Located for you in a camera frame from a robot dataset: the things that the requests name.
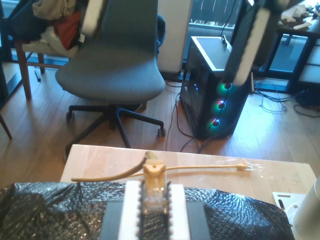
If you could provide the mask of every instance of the computer tower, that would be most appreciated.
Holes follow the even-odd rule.
[[[232,134],[250,92],[250,80],[243,85],[224,83],[231,50],[224,37],[191,37],[180,102],[197,139]]]

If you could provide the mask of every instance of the bubble wrap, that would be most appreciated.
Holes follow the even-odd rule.
[[[107,202],[122,200],[124,191],[117,182],[12,184],[0,190],[0,240],[99,239]],[[215,189],[187,187],[185,195],[203,202],[212,240],[294,240],[275,205]],[[146,216],[143,239],[165,240],[164,221]]]

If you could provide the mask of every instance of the red cloth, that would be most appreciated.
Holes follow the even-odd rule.
[[[63,46],[67,50],[70,50],[71,43],[75,37],[78,37],[80,19],[81,11],[77,11],[53,25],[55,33],[60,37]]]

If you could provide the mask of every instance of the wooden floor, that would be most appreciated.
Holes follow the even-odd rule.
[[[3,107],[1,113],[11,131],[9,140],[0,127],[0,188],[14,182],[59,181],[64,169],[66,144],[99,114],[76,112],[75,121],[66,123],[69,105],[93,104],[61,89],[54,70],[46,70],[37,82],[34,68],[29,68],[32,100],[27,102],[22,86]],[[164,121],[168,130],[179,88],[167,86],[160,96],[147,104],[143,114]],[[320,119],[297,115],[294,102],[286,103],[286,113],[271,114],[259,105],[261,97],[249,96],[232,136],[213,141],[203,154],[264,160],[308,163],[316,176],[320,174]],[[264,101],[266,107],[281,109],[275,102]],[[179,124],[190,133],[180,104]],[[177,128],[176,113],[168,135],[168,151],[178,152],[189,140]],[[157,138],[158,127],[138,120],[124,119],[124,127],[133,148],[164,150],[166,139]],[[102,124],[81,144],[124,147],[117,130]],[[195,153],[190,143],[184,152]]]

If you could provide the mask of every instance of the chair seat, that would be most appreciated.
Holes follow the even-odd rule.
[[[87,43],[55,77],[73,95],[112,104],[147,102],[166,86],[153,54],[105,42]]]

